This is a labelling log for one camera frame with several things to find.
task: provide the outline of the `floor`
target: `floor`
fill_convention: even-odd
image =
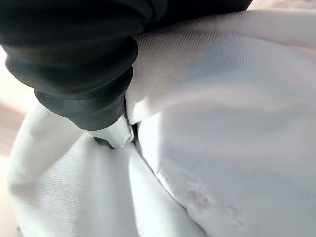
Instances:
[[[315,9],[316,0],[253,0],[250,9]],[[19,237],[20,232],[6,191],[9,154],[27,111],[35,102],[33,91],[19,83],[5,68],[5,52],[0,49],[0,236]]]

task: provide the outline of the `white fabric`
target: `white fabric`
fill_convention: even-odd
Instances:
[[[139,36],[139,150],[38,105],[9,177],[24,236],[315,236],[315,22],[254,11]]]

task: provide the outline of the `white textile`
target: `white textile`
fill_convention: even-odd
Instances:
[[[38,105],[12,153],[25,237],[314,237],[316,12],[248,11],[137,37],[133,144]]]

